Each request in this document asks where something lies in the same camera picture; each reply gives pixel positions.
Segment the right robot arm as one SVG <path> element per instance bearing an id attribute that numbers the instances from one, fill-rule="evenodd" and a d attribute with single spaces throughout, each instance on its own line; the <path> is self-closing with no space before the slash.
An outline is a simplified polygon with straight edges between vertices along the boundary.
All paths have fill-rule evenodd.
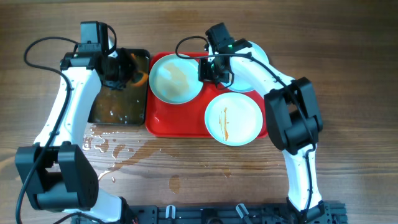
<path id="1" fill-rule="evenodd" d="M 210 27 L 204 39 L 208 55 L 200 60 L 199 79 L 226 83 L 240 78 L 264 99 L 268 135 L 285 159 L 292 221 L 310 223 L 322 216 L 315 152 L 323 121 L 312 83 L 278 71 L 265 51 L 246 39 L 232 38 L 223 23 Z"/>

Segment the orange green sponge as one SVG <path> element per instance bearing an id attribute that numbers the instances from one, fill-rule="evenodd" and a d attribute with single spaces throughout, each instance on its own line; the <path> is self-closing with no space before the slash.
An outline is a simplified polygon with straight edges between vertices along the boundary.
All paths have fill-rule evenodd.
<path id="1" fill-rule="evenodd" d="M 132 86 L 136 87 L 145 85 L 149 78 L 149 58 L 146 56 L 138 56 L 134 53 L 131 53 L 131 57 L 133 58 L 134 66 L 130 83 Z"/>

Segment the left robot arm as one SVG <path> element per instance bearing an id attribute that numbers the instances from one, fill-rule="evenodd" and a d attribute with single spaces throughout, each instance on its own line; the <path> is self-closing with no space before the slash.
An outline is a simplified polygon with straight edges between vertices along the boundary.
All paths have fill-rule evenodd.
<path id="1" fill-rule="evenodd" d="M 60 86 L 50 115 L 31 146 L 18 148 L 15 165 L 22 181 L 22 201 L 35 210 L 63 212 L 67 218 L 94 223 L 137 223 L 126 200 L 100 189 L 94 168 L 82 151 L 83 135 L 102 87 L 122 90 L 136 63 L 117 46 L 114 29 L 98 21 L 80 24 L 81 39 L 65 54 L 55 73 Z"/>

